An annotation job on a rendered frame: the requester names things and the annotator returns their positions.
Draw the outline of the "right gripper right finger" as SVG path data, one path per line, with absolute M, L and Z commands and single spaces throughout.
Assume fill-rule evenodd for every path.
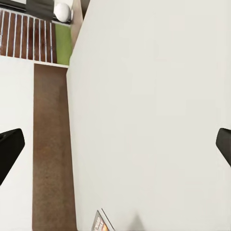
M 231 167 L 231 129 L 219 129 L 216 146 Z

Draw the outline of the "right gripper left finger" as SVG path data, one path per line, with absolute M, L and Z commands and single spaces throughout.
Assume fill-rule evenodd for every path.
M 0 133 L 0 186 L 25 146 L 20 128 Z

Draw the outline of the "hardback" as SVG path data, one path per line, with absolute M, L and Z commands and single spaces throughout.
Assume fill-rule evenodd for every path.
M 97 210 L 91 231 L 115 231 L 103 209 Z

